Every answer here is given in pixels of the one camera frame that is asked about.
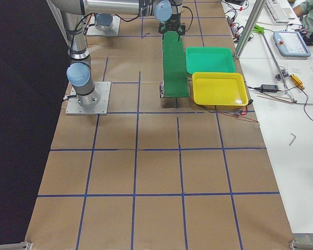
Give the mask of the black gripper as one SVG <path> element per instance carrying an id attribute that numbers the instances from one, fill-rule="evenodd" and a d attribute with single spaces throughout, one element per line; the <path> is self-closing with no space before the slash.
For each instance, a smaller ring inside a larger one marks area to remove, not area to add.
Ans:
<path id="1" fill-rule="evenodd" d="M 184 35 L 186 32 L 186 26 L 184 23 L 180 23 L 178 20 L 160 22 L 158 33 L 165 34 L 169 31 L 176 32 L 178 35 Z"/>

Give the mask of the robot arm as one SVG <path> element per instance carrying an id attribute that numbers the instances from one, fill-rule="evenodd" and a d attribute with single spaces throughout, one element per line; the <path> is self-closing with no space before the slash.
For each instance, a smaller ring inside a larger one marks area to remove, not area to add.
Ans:
<path id="1" fill-rule="evenodd" d="M 154 16 L 159 22 L 159 33 L 176 32 L 179 37 L 186 33 L 181 22 L 182 1 L 81 1 L 83 15 L 90 13 Z"/>
<path id="2" fill-rule="evenodd" d="M 82 107 L 94 106 L 100 100 L 91 74 L 91 56 L 84 35 L 88 14 L 83 1 L 47 1 L 68 45 L 70 65 L 66 70 L 68 81 Z"/>

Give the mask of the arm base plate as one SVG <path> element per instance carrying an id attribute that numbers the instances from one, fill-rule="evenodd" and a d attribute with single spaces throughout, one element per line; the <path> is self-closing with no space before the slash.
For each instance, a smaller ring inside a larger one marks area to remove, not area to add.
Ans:
<path id="1" fill-rule="evenodd" d="M 75 89 L 71 88 L 66 107 L 67 115 L 106 115 L 109 106 L 111 82 L 94 82 L 94 90 L 91 94 L 78 95 Z"/>
<path id="2" fill-rule="evenodd" d="M 87 36 L 118 36 L 120 27 L 120 18 L 113 17 L 113 21 L 109 26 L 96 25 L 95 16 L 92 16 L 87 29 Z"/>

